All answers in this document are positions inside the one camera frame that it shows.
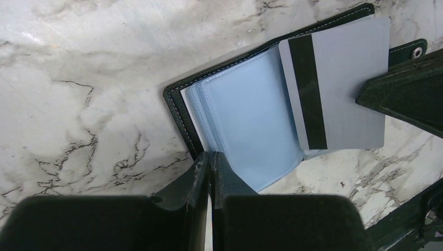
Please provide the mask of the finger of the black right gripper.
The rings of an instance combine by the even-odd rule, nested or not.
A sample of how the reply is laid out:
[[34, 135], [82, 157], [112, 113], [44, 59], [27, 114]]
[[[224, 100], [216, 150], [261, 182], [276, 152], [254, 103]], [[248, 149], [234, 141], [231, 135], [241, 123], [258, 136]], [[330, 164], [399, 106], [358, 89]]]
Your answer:
[[442, 137], [442, 50], [396, 65], [365, 82], [358, 105]]

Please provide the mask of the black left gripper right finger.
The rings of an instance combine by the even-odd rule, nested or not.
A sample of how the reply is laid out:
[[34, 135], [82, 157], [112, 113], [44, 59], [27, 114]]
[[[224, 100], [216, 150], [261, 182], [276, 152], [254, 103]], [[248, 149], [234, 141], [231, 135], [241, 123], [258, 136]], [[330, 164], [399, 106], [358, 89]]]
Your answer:
[[260, 195], [215, 152], [213, 250], [372, 250], [356, 207], [337, 195]]

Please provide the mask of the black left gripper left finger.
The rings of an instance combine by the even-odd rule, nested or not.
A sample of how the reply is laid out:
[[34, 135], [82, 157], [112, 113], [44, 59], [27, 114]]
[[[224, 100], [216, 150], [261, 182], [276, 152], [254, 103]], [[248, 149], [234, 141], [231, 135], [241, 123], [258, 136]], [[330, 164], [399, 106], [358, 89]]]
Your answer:
[[34, 196], [1, 230], [1, 250], [204, 250], [209, 155], [152, 196]]

